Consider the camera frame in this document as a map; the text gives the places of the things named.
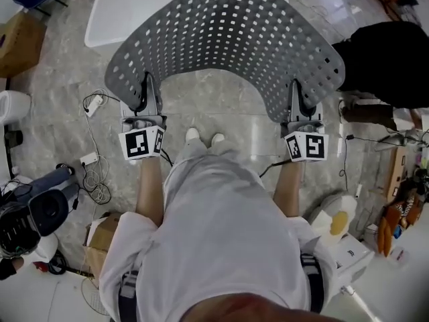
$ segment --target yellow object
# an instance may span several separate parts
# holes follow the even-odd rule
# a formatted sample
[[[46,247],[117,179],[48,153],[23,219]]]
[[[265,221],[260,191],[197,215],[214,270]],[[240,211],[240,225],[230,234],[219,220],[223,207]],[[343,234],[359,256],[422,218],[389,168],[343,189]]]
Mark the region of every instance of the yellow object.
[[[339,235],[347,225],[349,215],[345,211],[339,211],[333,218],[330,224],[330,234]]]

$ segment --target power strip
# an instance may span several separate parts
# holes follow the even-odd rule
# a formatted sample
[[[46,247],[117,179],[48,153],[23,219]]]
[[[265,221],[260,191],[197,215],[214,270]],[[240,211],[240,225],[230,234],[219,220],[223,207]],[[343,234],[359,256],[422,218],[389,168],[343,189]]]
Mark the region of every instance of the power strip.
[[[103,97],[101,95],[96,95],[94,97],[93,100],[91,100],[89,106],[88,106],[88,111],[86,113],[86,115],[88,117],[92,117],[92,115],[95,113],[95,111],[99,108],[99,106],[103,103]]]
[[[97,162],[99,160],[99,156],[96,152],[92,152],[88,155],[83,156],[80,158],[80,163],[85,164],[85,166],[88,166],[89,164],[92,164],[94,162]]]

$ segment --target tile floor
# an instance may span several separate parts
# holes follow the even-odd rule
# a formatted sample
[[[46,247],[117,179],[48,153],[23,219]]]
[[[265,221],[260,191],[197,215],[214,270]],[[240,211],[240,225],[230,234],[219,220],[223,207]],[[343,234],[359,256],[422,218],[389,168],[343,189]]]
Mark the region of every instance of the tile floor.
[[[104,87],[109,59],[101,58],[84,45],[94,0],[67,1],[69,8],[54,6],[52,17],[46,21],[48,29],[40,63],[12,80],[13,89],[32,96],[29,115],[15,126],[23,131],[24,143],[12,151],[13,164],[30,178],[51,171],[59,162],[78,165],[81,156],[94,151],[83,116],[82,99]],[[387,20],[376,0],[290,0],[290,3],[332,43],[349,37],[361,26]],[[168,116],[164,147],[172,159],[183,146],[190,126],[197,127],[206,142],[216,132],[223,132],[258,172],[281,160],[286,153],[280,141],[279,125],[267,117],[259,93],[238,76],[203,70],[170,77],[162,83],[161,90],[164,113]],[[303,214],[325,196],[345,189],[344,178],[339,176],[345,161],[345,147],[339,132],[339,98],[335,93],[323,101],[326,130],[330,135],[329,157],[326,162],[306,164],[300,191]],[[112,100],[90,119],[101,154],[110,164],[106,184],[112,192],[111,202],[97,206],[88,197],[80,198],[78,210],[71,213],[56,232],[74,268],[82,264],[81,245],[93,214],[99,217],[109,209],[128,211],[135,206],[139,168],[123,159],[117,137],[118,116],[119,106]],[[359,124],[345,125],[344,129],[345,134],[366,138],[385,134],[382,127]],[[375,186],[377,178],[382,180],[383,175],[378,172],[387,160],[388,154],[374,152],[372,144],[359,140],[348,143],[349,192],[355,194],[358,183],[363,185],[357,218],[351,226],[355,235],[376,218],[383,204],[383,199],[368,190]],[[168,171],[169,165],[163,162],[164,176]],[[274,168],[263,178],[269,192],[274,190],[278,173],[279,168]]]

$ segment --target black cloth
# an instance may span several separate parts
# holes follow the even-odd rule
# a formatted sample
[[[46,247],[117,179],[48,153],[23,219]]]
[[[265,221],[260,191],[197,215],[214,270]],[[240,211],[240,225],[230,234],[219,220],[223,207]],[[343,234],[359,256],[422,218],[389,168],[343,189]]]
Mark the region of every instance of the black cloth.
[[[0,280],[5,280],[14,274],[16,274],[16,270],[13,267],[12,260],[2,259],[0,261]]]
[[[358,29],[333,47],[345,62],[340,91],[368,92],[398,108],[429,107],[429,37],[408,21]]]

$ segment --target white bucket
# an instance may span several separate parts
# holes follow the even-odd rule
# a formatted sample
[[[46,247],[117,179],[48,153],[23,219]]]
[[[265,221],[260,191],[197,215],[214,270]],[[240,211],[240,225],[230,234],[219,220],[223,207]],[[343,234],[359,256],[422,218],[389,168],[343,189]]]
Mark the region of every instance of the white bucket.
[[[10,124],[24,118],[31,106],[32,98],[22,92],[0,93],[0,124]]]

